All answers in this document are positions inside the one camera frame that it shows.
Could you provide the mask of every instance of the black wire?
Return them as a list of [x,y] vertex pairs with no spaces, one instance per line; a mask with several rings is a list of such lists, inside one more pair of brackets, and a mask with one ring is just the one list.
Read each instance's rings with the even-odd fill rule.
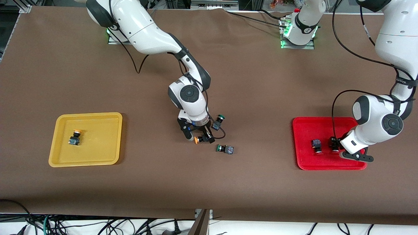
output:
[[33,217],[32,217],[32,214],[28,211],[28,209],[25,207],[25,206],[23,206],[20,202],[18,202],[18,201],[15,201],[15,200],[10,200],[10,199],[0,199],[0,202],[10,202],[10,203],[14,203],[14,204],[17,204],[18,206],[20,206],[21,208],[23,208],[23,210],[29,215],[29,217],[33,220],[33,221],[35,221],[34,219],[33,219]]
[[139,234],[139,232],[145,228],[147,225],[149,225],[150,223],[152,223],[153,221],[155,221],[156,219],[148,219],[147,221],[145,221],[139,228],[138,230],[133,234],[133,235],[137,235]]
[[106,229],[106,233],[108,234],[108,235],[111,235],[112,234],[112,232],[115,232],[116,233],[116,235],[119,235],[118,233],[117,233],[117,230],[120,230],[121,232],[122,232],[122,235],[124,235],[124,232],[123,232],[123,230],[122,229],[120,229],[120,228],[118,228],[118,227],[113,227],[112,225],[109,225],[109,233],[107,233],[107,229]]
[[112,20],[115,20],[114,16],[113,16],[113,12],[112,12],[112,4],[110,3],[112,0],[109,0],[109,11],[110,11],[110,16],[112,17]]
[[122,222],[120,222],[119,224],[115,225],[114,227],[112,227],[113,230],[110,231],[110,234],[112,233],[112,231],[114,231],[119,225],[121,225],[122,223],[126,222],[127,220],[122,220]]
[[149,228],[147,228],[146,230],[142,231],[139,235],[142,235],[142,234],[144,234],[145,232],[147,232],[147,231],[151,230],[151,228],[153,228],[153,227],[155,227],[155,226],[162,225],[162,224],[166,224],[166,223],[170,223],[170,222],[174,222],[174,221],[194,221],[194,220],[195,220],[195,219],[180,219],[180,220],[168,220],[168,221],[164,221],[164,222],[161,222],[161,223],[155,224],[155,225],[153,225],[153,226],[150,226],[150,227],[149,227]]
[[128,221],[129,221],[129,223],[132,224],[132,227],[133,227],[133,233],[132,234],[135,234],[135,232],[136,232],[135,224],[133,224],[133,222],[131,220],[128,220]]
[[374,225],[370,225],[369,229],[367,230],[367,235],[370,235],[370,231],[372,230]]
[[251,17],[245,16],[245,15],[240,15],[240,14],[233,13],[233,12],[229,12],[229,11],[227,11],[227,12],[228,12],[229,14],[233,14],[233,15],[241,16],[241,17],[244,17],[244,18],[247,18],[247,19],[250,19],[250,20],[255,20],[255,21],[258,21],[258,22],[261,22],[261,23],[265,23],[265,24],[269,24],[269,25],[277,26],[277,27],[279,27],[279,28],[286,28],[286,26],[283,26],[283,25],[273,24],[273,23],[270,23],[270,22],[267,22],[267,21],[262,21],[262,20],[254,19],[254,18],[251,18]]
[[366,31],[367,37],[369,38],[370,42],[375,46],[375,42],[373,41],[373,39],[370,37],[369,35],[369,31],[367,30],[366,24],[364,23],[364,19],[363,19],[363,7],[360,6],[360,18],[362,19],[362,24],[364,27],[364,30]]
[[97,235],[100,235],[105,229],[107,229],[109,227],[109,225],[111,225],[115,221],[116,220],[111,220],[111,221],[107,222],[106,225],[99,231],[99,233]]
[[35,234],[36,235],[38,235],[38,229],[36,229],[36,221],[38,221],[38,222],[40,222],[39,220],[35,220],[34,218],[33,218],[33,216],[32,216],[32,214],[29,212],[29,210],[25,207],[25,206],[23,206],[20,202],[18,202],[18,201],[15,201],[15,200],[11,200],[11,199],[0,199],[0,202],[10,202],[10,203],[14,203],[14,204],[17,204],[18,206],[20,206],[21,208],[23,208],[23,210],[28,214],[28,216],[29,216],[29,220],[27,220],[27,222],[30,224],[30,225],[33,225],[33,226],[35,226]]
[[11,219],[6,219],[6,220],[0,220],[0,223],[1,222],[6,222],[6,221],[10,221],[10,220],[17,220],[18,218],[11,218]]
[[341,41],[340,41],[340,39],[338,38],[338,36],[337,36],[337,33],[336,33],[336,31],[335,31],[335,12],[336,12],[336,10],[337,10],[337,8],[339,7],[339,5],[342,3],[342,1],[343,0],[340,0],[339,2],[337,1],[337,2],[335,2],[335,4],[336,5],[334,5],[334,6],[336,6],[336,7],[334,7],[334,10],[333,10],[333,12],[332,12],[332,30],[333,30],[333,32],[334,32],[334,36],[335,36],[335,39],[338,41],[338,43],[346,50],[346,51],[348,51],[349,53],[351,53],[351,54],[353,54],[353,55],[355,55],[355,56],[357,56],[357,57],[359,57],[359,58],[361,58],[361,59],[364,59],[364,60],[367,60],[367,61],[370,61],[370,62],[374,62],[374,63],[378,63],[378,64],[383,64],[383,65],[386,65],[386,66],[389,66],[389,67],[392,67],[392,68],[396,68],[396,69],[398,69],[398,70],[400,70],[400,71],[402,71],[402,72],[404,72],[411,80],[414,80],[413,78],[412,78],[412,76],[407,72],[407,71],[405,71],[404,69],[402,69],[402,68],[400,68],[400,67],[398,67],[398,66],[396,66],[396,65],[393,65],[393,64],[388,64],[388,63],[385,63],[385,62],[381,62],[381,61],[377,61],[377,60],[373,60],[373,59],[369,59],[369,58],[366,58],[366,57],[364,57],[364,56],[361,56],[361,55],[358,55],[358,54],[356,54],[356,53],[354,53],[354,52],[352,52],[350,49],[348,49]]
[[144,57],[144,59],[142,60],[142,62],[141,62],[141,65],[139,66],[139,70],[137,70],[137,68],[136,68],[136,63],[135,63],[135,61],[133,60],[133,57],[132,57],[132,55],[130,54],[130,52],[128,51],[128,49],[126,48],[126,46],[122,43],[122,41],[109,29],[109,32],[118,40],[118,42],[123,46],[123,48],[125,49],[125,51],[128,53],[128,55],[129,55],[129,57],[131,58],[131,61],[132,61],[132,63],[133,63],[133,66],[135,67],[135,72],[137,73],[137,74],[139,74],[140,72],[141,72],[141,69],[142,69],[142,65],[144,64],[144,62],[145,62],[145,60],[148,58],[148,56],[149,55],[145,55],[145,57]]
[[62,226],[61,228],[69,228],[69,227],[84,227],[84,226],[98,225],[98,224],[102,224],[102,223],[107,223],[107,222],[97,222],[97,223],[94,223],[94,224],[87,224],[87,225],[70,225],[70,226]]
[[311,230],[306,235],[311,235],[318,223],[314,223]]
[[[183,64],[183,66],[184,66],[184,68],[186,69],[186,66],[184,65],[184,63],[183,63],[183,61],[181,61],[181,60],[178,60],[178,65],[179,65],[179,67],[180,67],[180,71],[181,71],[181,73],[183,74],[183,76],[185,76],[185,77],[187,77],[187,78],[190,78],[190,79],[192,79],[195,83],[198,83],[202,88],[203,88],[203,91],[205,92],[205,95],[206,95],[206,107],[205,107],[205,110],[206,110],[206,113],[208,114],[208,116],[209,116],[209,119],[214,123],[215,122],[215,120],[212,118],[212,116],[210,115],[210,113],[209,113],[209,110],[208,110],[208,104],[209,104],[209,96],[208,96],[208,92],[206,91],[206,89],[205,89],[205,87],[202,85],[202,83],[201,82],[199,82],[198,80],[196,80],[195,78],[193,78],[192,76],[186,76],[184,73],[183,73],[183,69],[181,68],[181,64],[180,63],[182,63]],[[223,136],[221,136],[221,137],[213,137],[214,139],[216,139],[216,140],[220,140],[220,139],[223,139],[223,138],[225,138],[225,136],[227,136],[227,134],[226,134],[226,132],[224,131],[224,129],[222,129],[222,127],[219,127],[219,129],[222,131],[222,133],[223,133]]]
[[348,229],[348,226],[347,226],[347,224],[346,223],[344,223],[344,225],[345,225],[345,228],[347,229],[347,232],[346,231],[344,231],[340,226],[339,226],[339,223],[337,223],[337,226],[338,226],[338,229],[340,229],[340,231],[341,232],[343,232],[345,235],[350,235],[350,229]]
[[268,11],[266,11],[266,10],[264,10],[264,9],[260,9],[260,10],[258,10],[258,11],[262,11],[262,12],[266,13],[268,16],[270,16],[270,17],[271,17],[271,18],[273,18],[273,19],[280,20],[280,17],[276,17],[276,16],[274,16],[274,15],[270,14],[270,12],[268,12]]
[[67,234],[67,228],[62,225],[62,221],[56,220],[55,221],[55,228],[58,228],[61,234]]

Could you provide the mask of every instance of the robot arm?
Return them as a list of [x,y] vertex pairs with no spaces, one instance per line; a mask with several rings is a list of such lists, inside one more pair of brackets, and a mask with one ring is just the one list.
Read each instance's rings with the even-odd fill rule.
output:
[[418,75],[418,2],[416,0],[357,0],[372,11],[382,10],[385,21],[376,40],[376,53],[397,69],[396,83],[390,95],[380,95],[388,102],[371,95],[359,97],[353,105],[358,126],[349,131],[341,145],[349,153],[340,156],[360,160],[360,150],[389,140],[403,129],[403,120],[412,110]]
[[314,37],[326,9],[324,0],[306,0],[300,12],[286,16],[288,30],[283,36],[295,45],[306,45]]
[[[210,126],[202,94],[209,89],[209,74],[174,35],[162,31],[155,24],[138,0],[88,0],[86,6],[90,17],[102,27],[107,27],[115,40],[129,41],[143,54],[170,53],[182,61],[188,72],[168,88],[171,101],[180,109],[179,124],[187,130],[190,129],[185,125],[187,123],[197,128]],[[193,140],[191,132],[184,131],[184,134],[187,139]]]

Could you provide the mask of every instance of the power cord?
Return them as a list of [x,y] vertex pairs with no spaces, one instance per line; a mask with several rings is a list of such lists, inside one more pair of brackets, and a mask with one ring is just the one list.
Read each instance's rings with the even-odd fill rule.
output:
[[145,221],[145,223],[143,223],[139,228],[138,228],[138,230],[133,234],[133,235],[138,235],[139,234],[139,232],[143,229],[143,228],[146,228],[146,229],[148,229],[149,228],[149,225],[150,225],[150,223],[152,223],[153,221],[155,221],[156,219],[148,219],[147,221]]
[[24,235],[25,234],[25,229],[28,225],[25,225],[23,228],[21,228],[21,230],[16,234],[16,235]]
[[337,223],[337,227],[338,227],[338,229],[340,229],[340,231],[341,232],[343,232],[345,235],[350,235],[350,229],[348,229],[348,226],[347,226],[347,224],[346,223],[344,223],[344,226],[345,226],[345,228],[347,229],[347,232],[346,231],[344,231],[340,226],[339,226],[339,223]]
[[181,230],[180,230],[180,228],[178,227],[178,222],[177,222],[177,220],[175,220],[174,221],[174,234],[175,235],[178,235],[178,234],[180,234],[181,233]]
[[262,21],[262,20],[259,20],[259,19],[255,19],[255,18],[251,18],[251,17],[245,16],[245,15],[240,15],[240,14],[237,14],[237,13],[234,13],[234,12],[229,12],[229,11],[227,11],[227,12],[229,14],[232,14],[232,15],[237,15],[237,16],[240,16],[240,17],[243,17],[243,18],[247,18],[247,19],[250,19],[250,20],[255,20],[255,21],[258,21],[258,22],[261,22],[261,23],[265,23],[265,24],[268,24],[268,25],[277,26],[279,28],[286,28],[286,26],[283,26],[283,25],[273,24],[273,23],[270,23],[270,22],[267,22],[267,21]]
[[370,231],[372,230],[374,225],[370,225],[369,229],[367,230],[367,235],[370,235]]
[[147,224],[147,235],[153,235],[149,224]]
[[363,19],[363,7],[362,6],[360,6],[360,18],[362,19],[362,24],[363,24],[364,30],[366,31],[367,37],[369,38],[370,42],[375,46],[376,44],[375,44],[375,42],[373,42],[373,39],[370,36],[369,31],[367,30],[366,24],[364,23],[364,19]]
[[142,65],[144,65],[144,62],[145,62],[145,60],[148,58],[148,56],[149,55],[145,55],[145,57],[144,57],[144,59],[142,60],[142,62],[141,62],[141,65],[139,66],[139,69],[137,70],[137,67],[136,67],[136,63],[135,63],[135,61],[134,61],[134,59],[133,59],[133,57],[132,57],[132,55],[130,54],[130,52],[128,51],[128,49],[126,48],[126,46],[123,44],[123,42],[108,28],[108,31],[116,38],[116,40],[123,46],[123,48],[125,49],[125,51],[128,53],[128,55],[129,55],[129,57],[131,58],[131,61],[132,61],[132,63],[133,63],[133,66],[135,67],[135,72],[137,73],[137,74],[139,74],[140,72],[141,72],[141,69],[142,69]]
[[159,225],[162,225],[162,224],[166,224],[166,223],[170,223],[170,222],[174,222],[174,221],[194,221],[194,220],[195,219],[180,219],[180,220],[168,220],[168,221],[164,221],[164,222],[158,223],[156,225],[150,226],[146,230],[140,232],[138,235],[142,235],[142,234],[146,233],[147,231],[151,230],[153,227],[159,226]]
[[15,200],[10,200],[10,199],[0,199],[0,202],[9,202],[9,203],[14,203],[17,204],[18,206],[20,206],[27,214],[28,214],[28,218],[26,218],[26,222],[29,223],[30,225],[35,226],[35,234],[38,235],[38,228],[41,228],[40,226],[38,226],[36,224],[36,222],[40,223],[40,220],[38,219],[34,219],[34,217],[32,216],[32,214],[29,212],[29,210],[23,206],[20,202],[15,201]]
[[317,225],[318,225],[318,223],[314,223],[313,226],[311,227],[311,230],[306,235],[312,235],[312,233],[314,232],[314,229]]
[[264,9],[259,9],[258,11],[261,11],[261,12],[266,13],[268,16],[270,16],[270,17],[271,17],[271,18],[273,18],[273,19],[280,20],[280,17],[276,17],[276,16],[274,16],[274,15],[270,14],[270,12],[268,12],[268,11],[266,11],[266,10],[264,10]]

